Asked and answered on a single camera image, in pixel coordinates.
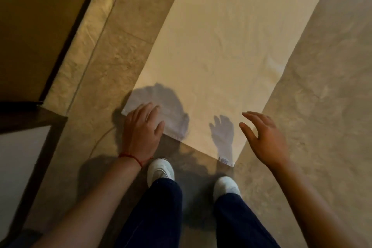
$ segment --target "pant leg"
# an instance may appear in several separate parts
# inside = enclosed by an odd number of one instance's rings
[[[214,205],[214,215],[218,248],[279,248],[238,194],[227,193],[218,198]]]
[[[169,178],[157,179],[133,209],[114,248],[178,248],[181,223],[181,188]]]

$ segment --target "hand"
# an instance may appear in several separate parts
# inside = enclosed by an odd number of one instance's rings
[[[159,111],[160,106],[153,108],[153,104],[148,103],[129,112],[124,122],[124,153],[135,156],[141,162],[154,155],[165,127],[165,122],[161,121],[155,128]]]
[[[257,128],[258,138],[245,123],[239,124],[254,154],[261,162],[270,170],[274,170],[289,161],[285,137],[269,116],[257,112],[246,112],[242,115]]]

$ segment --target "marble floor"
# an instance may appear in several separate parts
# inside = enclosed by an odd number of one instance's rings
[[[73,44],[46,107],[68,116],[26,227],[48,231],[97,183],[118,153],[125,104],[173,0],[103,0]],[[372,243],[372,0],[320,0],[264,113],[283,130],[292,159],[334,210]],[[181,247],[215,247],[211,186],[228,174],[283,247],[305,247],[286,199],[246,147],[235,167],[163,137],[184,193]],[[146,190],[142,172],[123,198],[109,247]]]

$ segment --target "white shoe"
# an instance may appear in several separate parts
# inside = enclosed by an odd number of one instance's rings
[[[213,188],[213,201],[216,202],[217,199],[227,193],[235,193],[241,196],[238,185],[231,177],[220,177]]]
[[[174,170],[167,159],[159,158],[153,161],[147,170],[147,185],[150,187],[158,178],[174,180]]]

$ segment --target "white cloth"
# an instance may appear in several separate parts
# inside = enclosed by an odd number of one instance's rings
[[[318,1],[175,0],[123,113],[160,103],[166,134],[233,166],[241,112],[263,110]]]

